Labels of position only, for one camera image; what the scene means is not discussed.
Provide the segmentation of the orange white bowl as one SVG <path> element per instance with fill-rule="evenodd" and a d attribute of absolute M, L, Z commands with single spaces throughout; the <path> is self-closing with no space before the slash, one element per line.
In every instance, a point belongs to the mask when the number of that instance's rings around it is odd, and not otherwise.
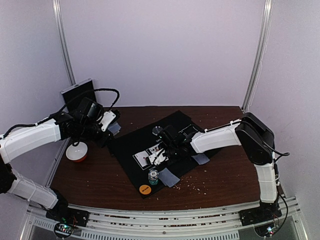
<path fill-rule="evenodd" d="M 80 142 L 77 146 L 70 145 L 65 152 L 66 158 L 74 163 L 82 162 L 88 154 L 88 146 Z"/>

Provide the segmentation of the dealt playing card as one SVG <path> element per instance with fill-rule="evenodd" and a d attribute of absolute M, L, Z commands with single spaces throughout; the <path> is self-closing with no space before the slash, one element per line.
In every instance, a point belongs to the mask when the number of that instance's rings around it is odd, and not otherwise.
<path fill-rule="evenodd" d="M 167 168 L 164 168 L 162 171 L 159 172 L 158 178 L 162 181 L 162 183 L 165 186 L 169 188 L 173 187 L 180 181 L 180 179 Z"/>
<path fill-rule="evenodd" d="M 197 162 L 198 165 L 204 165 L 210 161 L 210 159 L 203 153 L 193 155 L 192 158 Z"/>
<path fill-rule="evenodd" d="M 180 181 L 180 178 L 178 178 L 176 175 L 172 174 L 171 172 L 167 172 L 163 175 L 163 183 L 171 188 L 174 185 L 176 185 Z"/>

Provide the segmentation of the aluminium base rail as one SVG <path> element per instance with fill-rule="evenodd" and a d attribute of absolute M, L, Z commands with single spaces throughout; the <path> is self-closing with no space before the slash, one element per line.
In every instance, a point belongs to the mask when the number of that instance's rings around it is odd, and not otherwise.
<path fill-rule="evenodd" d="M 281 217 L 243 225 L 239 212 L 255 208 L 247 202 L 212 208 L 137 211 L 73 205 L 89 213 L 87 225 L 79 226 L 69 240 L 259 240 L 257 231 L 272 224 L 280 227 L 273 240 L 307 240 L 303 216 L 295 197 L 280 200 Z"/>

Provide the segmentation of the aluminium poker chip case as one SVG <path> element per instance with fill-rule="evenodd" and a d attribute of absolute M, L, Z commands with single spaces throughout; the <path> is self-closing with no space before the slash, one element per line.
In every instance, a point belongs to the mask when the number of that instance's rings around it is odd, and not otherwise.
<path fill-rule="evenodd" d="M 91 78 L 88 78 L 86 80 L 83 80 L 79 83 L 76 83 L 64 90 L 62 90 L 60 93 L 63 97 L 64 102 L 67 104 L 70 100 L 72 100 L 73 98 L 76 98 L 74 101 L 72 101 L 71 103 L 69 103 L 66 107 L 68 112 L 71 112 L 73 110 L 75 110 L 80 102 L 82 101 L 83 98 L 87 97 L 90 100 L 93 101 L 97 101 L 96 99 L 96 94 L 95 92 L 87 92 L 83 95 L 80 96 L 80 94 L 89 91 L 89 90 L 93 90 L 94 89 L 94 84 L 93 84 L 93 80 Z"/>

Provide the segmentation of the clear dealer button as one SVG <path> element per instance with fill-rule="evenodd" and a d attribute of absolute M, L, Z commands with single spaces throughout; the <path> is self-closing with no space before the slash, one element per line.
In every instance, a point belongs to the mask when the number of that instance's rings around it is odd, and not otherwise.
<path fill-rule="evenodd" d="M 155 136 L 158 136 L 162 130 L 163 130 L 163 128 L 161 126 L 155 126 L 152 129 L 152 134 Z"/>

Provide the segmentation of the black poker mat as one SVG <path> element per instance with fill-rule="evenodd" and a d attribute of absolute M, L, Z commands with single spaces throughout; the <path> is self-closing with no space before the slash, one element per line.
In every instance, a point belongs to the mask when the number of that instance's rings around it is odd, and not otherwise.
<path fill-rule="evenodd" d="M 195 125 L 197 128 L 201 129 L 191 120 L 189 116 L 178 110 L 159 121 L 116 138 L 108 146 L 110 152 L 116 157 L 124 172 L 128 176 L 130 182 L 138 192 L 141 185 L 149 185 L 151 187 L 151 193 L 149 195 L 143 195 L 139 192 L 142 198 L 147 198 L 160 191 L 164 187 L 168 187 L 164 185 L 159 178 L 157 185 L 151 185 L 149 183 L 148 173 L 151 169 L 156 169 L 158 172 L 160 172 L 167 168 L 175 176 L 181 178 L 184 174 L 198 166 L 198 163 L 192 158 L 192 156 L 176 161 L 170 165 L 167 165 L 168 162 L 163 162 L 161 165 L 151 165 L 145 169 L 142 169 L 138 165 L 136 160 L 133 158 L 133 155 L 142 151 L 147 151 L 147 149 L 160 143 L 160 139 L 156 135 L 153 135 L 152 129 L 155 126 L 164 128 L 168 125 L 172 125 L 177 131 L 186 128 L 188 125 Z M 210 159 L 219 151 L 220 149 L 218 148 L 206 151 L 203 154 Z"/>

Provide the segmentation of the aluminium frame post left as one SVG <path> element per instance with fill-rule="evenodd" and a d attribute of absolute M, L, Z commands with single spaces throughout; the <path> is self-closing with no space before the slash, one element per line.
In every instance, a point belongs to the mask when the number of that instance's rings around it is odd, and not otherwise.
<path fill-rule="evenodd" d="M 57 26 L 57 31 L 58 31 L 58 36 L 59 36 L 59 41 L 60 41 L 60 46 L 62 51 L 62 57 L 63 57 L 63 61 L 64 61 L 66 73 L 67 73 L 67 78 L 70 85 L 72 86 L 76 84 L 76 81 L 75 81 L 74 72 L 73 72 L 70 55 L 68 51 L 66 35 L 64 31 L 60 0 L 53 0 L 52 6 L 53 6 L 53 13 L 54 13 L 54 18 Z"/>

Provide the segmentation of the blue playing card deck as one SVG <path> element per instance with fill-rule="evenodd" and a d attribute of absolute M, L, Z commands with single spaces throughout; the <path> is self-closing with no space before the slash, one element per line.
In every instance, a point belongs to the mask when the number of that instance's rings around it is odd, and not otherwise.
<path fill-rule="evenodd" d="M 107 129 L 112 133 L 113 136 L 117 135 L 120 132 L 121 128 L 122 127 L 118 124 L 118 122 L 114 122 L 107 127 Z"/>

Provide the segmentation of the orange big blind button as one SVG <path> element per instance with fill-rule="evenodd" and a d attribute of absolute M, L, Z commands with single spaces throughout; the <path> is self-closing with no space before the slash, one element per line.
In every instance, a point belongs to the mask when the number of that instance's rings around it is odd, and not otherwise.
<path fill-rule="evenodd" d="M 142 195 L 149 195 L 152 192 L 152 188 L 147 184 L 141 185 L 138 190 Z"/>

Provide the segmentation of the ace of diamonds card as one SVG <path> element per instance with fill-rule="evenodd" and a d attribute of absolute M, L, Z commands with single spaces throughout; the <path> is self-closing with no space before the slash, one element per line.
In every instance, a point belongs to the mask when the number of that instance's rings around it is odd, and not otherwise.
<path fill-rule="evenodd" d="M 149 160 L 149 153 L 147 151 L 141 151 L 138 152 L 136 154 L 134 154 L 132 157 L 136 160 L 136 162 L 138 163 L 138 165 L 142 168 L 142 169 L 146 169 L 149 166 L 151 166 L 151 162 Z"/>

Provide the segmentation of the aluminium frame post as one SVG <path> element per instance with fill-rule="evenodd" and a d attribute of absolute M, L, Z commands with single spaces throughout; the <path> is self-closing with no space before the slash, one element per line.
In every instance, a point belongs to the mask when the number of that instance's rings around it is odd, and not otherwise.
<path fill-rule="evenodd" d="M 63 61 L 64 61 L 66 73 L 67 73 L 67 78 L 70 85 L 72 86 L 76 84 L 76 81 L 75 81 L 74 72 L 73 72 L 70 55 L 68 51 L 66 35 L 64 31 L 60 0 L 53 0 L 52 6 L 53 6 L 53 13 L 54 13 L 54 18 L 57 26 L 57 31 L 58 31 L 58 36 L 59 36 L 59 41 L 60 41 L 60 46 L 62 51 L 62 57 L 63 57 Z"/>
<path fill-rule="evenodd" d="M 262 61 L 263 56 L 267 47 L 271 19 L 272 19 L 272 11 L 273 11 L 273 0 L 265 0 L 264 8 L 260 26 L 260 33 L 257 43 L 257 49 L 254 57 L 253 67 L 249 79 L 249 83 L 247 86 L 247 90 L 244 96 L 244 100 L 242 103 L 242 111 L 244 113 L 248 112 L 250 106 L 252 105 L 254 95 L 257 89 L 260 73 L 262 70 Z"/>

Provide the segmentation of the aluminium frame post right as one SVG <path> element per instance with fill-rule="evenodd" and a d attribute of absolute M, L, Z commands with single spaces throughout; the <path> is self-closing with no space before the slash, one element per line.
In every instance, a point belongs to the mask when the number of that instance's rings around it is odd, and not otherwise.
<path fill-rule="evenodd" d="M 273 0 L 265 0 L 264 8 L 260 26 L 260 33 L 257 43 L 257 49 L 254 57 L 253 67 L 249 79 L 249 83 L 247 86 L 247 90 L 244 96 L 244 100 L 242 103 L 242 111 L 244 113 L 248 112 L 250 106 L 252 105 L 254 95 L 257 89 L 260 73 L 262 70 L 262 61 L 263 56 L 267 47 L 271 19 L 272 19 L 272 11 L 273 11 Z"/>

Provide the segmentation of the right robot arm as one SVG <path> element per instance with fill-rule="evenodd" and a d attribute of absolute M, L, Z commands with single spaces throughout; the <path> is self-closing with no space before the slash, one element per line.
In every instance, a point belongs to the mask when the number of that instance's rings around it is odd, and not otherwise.
<path fill-rule="evenodd" d="M 275 170 L 275 136 L 259 118 L 247 112 L 242 118 L 212 129 L 201 130 L 191 125 L 191 132 L 177 131 L 172 125 L 160 129 L 160 143 L 146 158 L 148 164 L 158 166 L 165 161 L 180 160 L 207 151 L 229 146 L 242 146 L 247 158 L 256 168 L 260 201 L 256 210 L 259 220 L 268 220 L 275 212 L 278 200 Z"/>

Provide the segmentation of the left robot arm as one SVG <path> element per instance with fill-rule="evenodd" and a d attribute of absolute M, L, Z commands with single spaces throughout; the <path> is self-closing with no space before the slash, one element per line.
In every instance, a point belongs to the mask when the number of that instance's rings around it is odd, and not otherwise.
<path fill-rule="evenodd" d="M 61 222 L 72 218 L 67 200 L 56 190 L 41 185 L 13 168 L 12 162 L 33 157 L 35 152 L 66 139 L 94 142 L 105 147 L 114 137 L 110 126 L 120 117 L 118 110 L 104 109 L 85 97 L 76 109 L 63 109 L 30 125 L 21 124 L 0 136 L 0 192 L 34 202 L 51 210 Z"/>

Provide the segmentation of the multicolour poker chip stack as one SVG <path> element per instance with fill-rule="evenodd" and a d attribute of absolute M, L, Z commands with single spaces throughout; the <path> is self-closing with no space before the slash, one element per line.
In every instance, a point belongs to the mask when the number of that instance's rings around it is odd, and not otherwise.
<path fill-rule="evenodd" d="M 151 169 L 148 172 L 148 182 L 152 185 L 152 186 L 156 186 L 158 184 L 159 181 L 159 172 L 156 169 Z"/>

